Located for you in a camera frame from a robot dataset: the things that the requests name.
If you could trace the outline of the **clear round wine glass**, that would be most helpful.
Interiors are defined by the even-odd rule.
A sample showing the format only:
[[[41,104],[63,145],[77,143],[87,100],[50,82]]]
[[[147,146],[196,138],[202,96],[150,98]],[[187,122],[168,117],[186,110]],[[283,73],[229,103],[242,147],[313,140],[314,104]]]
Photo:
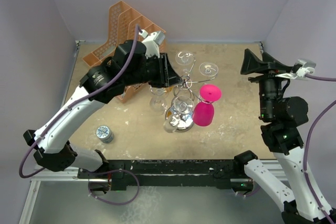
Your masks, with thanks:
[[[150,108],[157,115],[162,115],[168,107],[166,101],[166,98],[168,97],[167,89],[150,87],[150,92],[152,95],[152,98],[149,103]]]

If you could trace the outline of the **clear champagne flute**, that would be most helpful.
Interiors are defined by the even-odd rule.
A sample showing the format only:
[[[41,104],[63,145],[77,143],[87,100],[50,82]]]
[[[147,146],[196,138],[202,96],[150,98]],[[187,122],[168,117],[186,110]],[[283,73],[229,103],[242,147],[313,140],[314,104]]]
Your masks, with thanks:
[[[206,77],[204,82],[214,80],[219,72],[218,66],[213,62],[203,62],[199,66],[200,73]]]

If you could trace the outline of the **pink plastic goblet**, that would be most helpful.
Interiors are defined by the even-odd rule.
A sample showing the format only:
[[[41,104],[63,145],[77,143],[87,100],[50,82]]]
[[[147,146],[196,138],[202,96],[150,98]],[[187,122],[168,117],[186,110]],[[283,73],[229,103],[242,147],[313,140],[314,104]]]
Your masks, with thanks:
[[[222,97],[221,89],[213,84],[205,84],[200,88],[201,101],[193,111],[193,122],[202,127],[209,126],[214,118],[215,109],[213,103]]]

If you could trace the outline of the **yellow plastic goblet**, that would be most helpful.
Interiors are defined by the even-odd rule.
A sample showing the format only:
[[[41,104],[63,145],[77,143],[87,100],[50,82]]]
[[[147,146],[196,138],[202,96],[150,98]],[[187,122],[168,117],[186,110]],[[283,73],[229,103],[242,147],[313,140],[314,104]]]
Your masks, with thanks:
[[[173,90],[173,86],[171,86],[171,87],[167,87],[167,88],[164,88],[165,89],[165,92],[167,92],[167,93],[169,93],[169,92],[171,92],[172,90]]]

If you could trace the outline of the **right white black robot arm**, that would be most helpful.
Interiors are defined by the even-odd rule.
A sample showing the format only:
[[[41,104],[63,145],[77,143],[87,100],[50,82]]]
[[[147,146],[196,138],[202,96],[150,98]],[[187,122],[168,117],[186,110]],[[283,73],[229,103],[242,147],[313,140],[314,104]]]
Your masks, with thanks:
[[[335,223],[335,208],[326,200],[308,165],[308,141],[303,141],[298,127],[307,123],[308,104],[301,97],[285,97],[291,80],[312,77],[316,63],[299,59],[287,66],[263,52],[259,59],[245,49],[240,73],[256,74],[248,81],[259,85],[261,136],[282,167],[286,186],[252,152],[235,156],[234,173],[248,176],[274,201],[284,223]]]

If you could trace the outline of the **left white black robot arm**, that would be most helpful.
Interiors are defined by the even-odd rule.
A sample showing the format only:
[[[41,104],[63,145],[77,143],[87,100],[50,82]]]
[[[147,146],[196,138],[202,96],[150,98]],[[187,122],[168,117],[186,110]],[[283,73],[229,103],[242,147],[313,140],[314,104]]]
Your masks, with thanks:
[[[84,75],[73,95],[49,122],[24,133],[39,166],[53,172],[73,166],[90,171],[96,178],[107,174],[108,161],[100,151],[76,148],[69,138],[128,86],[148,83],[154,88],[168,88],[181,83],[182,78],[172,68],[167,54],[154,46],[153,41],[134,40],[118,45],[113,56]]]

